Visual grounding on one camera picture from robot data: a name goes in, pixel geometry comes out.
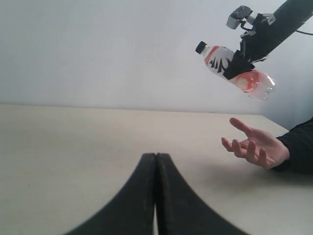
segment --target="cable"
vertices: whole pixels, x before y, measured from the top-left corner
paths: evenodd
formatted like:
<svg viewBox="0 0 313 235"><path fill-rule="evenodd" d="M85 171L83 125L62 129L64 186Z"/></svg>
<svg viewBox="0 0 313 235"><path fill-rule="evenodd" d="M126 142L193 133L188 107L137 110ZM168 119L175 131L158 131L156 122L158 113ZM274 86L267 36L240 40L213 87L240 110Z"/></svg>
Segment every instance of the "cable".
<svg viewBox="0 0 313 235"><path fill-rule="evenodd" d="M307 33L307 32L303 32L303 31L300 31L300 30L296 30L297 33L302 33L302 34L305 34L305 35L310 35L310 36L313 36L313 33Z"/></svg>

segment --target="robotic arm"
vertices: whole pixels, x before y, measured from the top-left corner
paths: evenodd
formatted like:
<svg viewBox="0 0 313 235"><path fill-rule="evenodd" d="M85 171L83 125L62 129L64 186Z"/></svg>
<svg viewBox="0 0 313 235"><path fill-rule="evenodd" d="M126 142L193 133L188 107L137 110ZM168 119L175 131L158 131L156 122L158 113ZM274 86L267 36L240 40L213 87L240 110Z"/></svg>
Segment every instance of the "robotic arm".
<svg viewBox="0 0 313 235"><path fill-rule="evenodd" d="M267 55L313 16L313 0L287 0L273 14L260 14L249 7L238 7L228 18L227 26L239 25L246 32L241 35L240 50L224 71L231 78L254 68L253 63L264 61Z"/></svg>

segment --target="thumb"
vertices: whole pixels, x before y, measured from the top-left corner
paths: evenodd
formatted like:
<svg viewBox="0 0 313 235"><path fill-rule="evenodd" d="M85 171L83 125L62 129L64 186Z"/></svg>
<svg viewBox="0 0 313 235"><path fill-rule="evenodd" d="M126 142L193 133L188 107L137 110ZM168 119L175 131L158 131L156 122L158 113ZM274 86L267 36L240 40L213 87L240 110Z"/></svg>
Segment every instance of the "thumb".
<svg viewBox="0 0 313 235"><path fill-rule="evenodd" d="M232 117L229 120L230 124L232 124L234 127L236 127L238 130L244 132L247 136L251 135L253 128L244 124L242 121L240 121L237 118Z"/></svg>

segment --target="bottle cap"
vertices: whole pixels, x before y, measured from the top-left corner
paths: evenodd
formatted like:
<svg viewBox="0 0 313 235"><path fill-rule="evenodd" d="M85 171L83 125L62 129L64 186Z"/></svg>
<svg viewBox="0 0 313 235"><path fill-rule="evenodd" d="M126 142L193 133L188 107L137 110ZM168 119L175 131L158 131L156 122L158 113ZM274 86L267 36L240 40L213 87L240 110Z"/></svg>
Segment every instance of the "bottle cap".
<svg viewBox="0 0 313 235"><path fill-rule="evenodd" d="M199 45L197 46L197 48L196 48L196 53L201 54L201 52L203 51L203 49L205 48L205 46L206 46L206 43L203 42L203 41L201 41L201 42L199 43Z"/></svg>

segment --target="beige table surface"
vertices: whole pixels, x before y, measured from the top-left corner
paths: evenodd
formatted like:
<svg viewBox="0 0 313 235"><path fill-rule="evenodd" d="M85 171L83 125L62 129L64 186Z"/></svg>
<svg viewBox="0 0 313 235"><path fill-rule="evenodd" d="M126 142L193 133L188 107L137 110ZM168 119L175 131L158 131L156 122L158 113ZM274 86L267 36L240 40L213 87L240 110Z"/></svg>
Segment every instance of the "beige table surface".
<svg viewBox="0 0 313 235"><path fill-rule="evenodd" d="M245 137L230 117L286 132L262 116L0 105L0 234L71 230L121 189L145 152L170 153L195 192L250 234L312 234L312 177L224 151L221 137Z"/></svg>

